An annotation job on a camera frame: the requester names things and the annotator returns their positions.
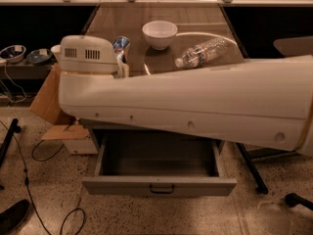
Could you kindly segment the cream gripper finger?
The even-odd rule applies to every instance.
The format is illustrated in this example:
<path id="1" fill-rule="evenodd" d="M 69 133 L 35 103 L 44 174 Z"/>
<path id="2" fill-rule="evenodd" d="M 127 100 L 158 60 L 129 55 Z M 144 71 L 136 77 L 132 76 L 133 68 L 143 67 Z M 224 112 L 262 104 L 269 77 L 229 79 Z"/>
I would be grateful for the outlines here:
<path id="1" fill-rule="evenodd" d="M 129 76 L 129 66 L 126 64 L 126 59 L 123 52 L 117 54 L 117 63 L 118 63 L 118 75 L 121 78 L 126 78 Z"/>

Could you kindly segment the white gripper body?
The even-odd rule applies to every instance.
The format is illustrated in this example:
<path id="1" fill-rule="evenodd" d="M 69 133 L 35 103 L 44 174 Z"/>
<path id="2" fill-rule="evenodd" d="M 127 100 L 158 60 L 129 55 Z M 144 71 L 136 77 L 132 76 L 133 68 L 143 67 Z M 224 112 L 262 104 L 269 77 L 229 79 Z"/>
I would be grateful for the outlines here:
<path id="1" fill-rule="evenodd" d="M 63 71 L 113 73 L 118 63 L 112 44 L 103 38 L 69 35 L 61 41 Z"/>

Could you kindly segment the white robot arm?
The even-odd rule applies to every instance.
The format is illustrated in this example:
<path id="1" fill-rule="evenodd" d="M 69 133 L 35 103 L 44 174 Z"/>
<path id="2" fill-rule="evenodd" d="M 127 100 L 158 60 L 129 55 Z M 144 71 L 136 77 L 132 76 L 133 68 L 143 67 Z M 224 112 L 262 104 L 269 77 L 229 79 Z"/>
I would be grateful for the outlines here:
<path id="1" fill-rule="evenodd" d="M 118 78 L 108 40 L 72 35 L 60 65 L 71 116 L 313 154 L 309 56 Z"/>

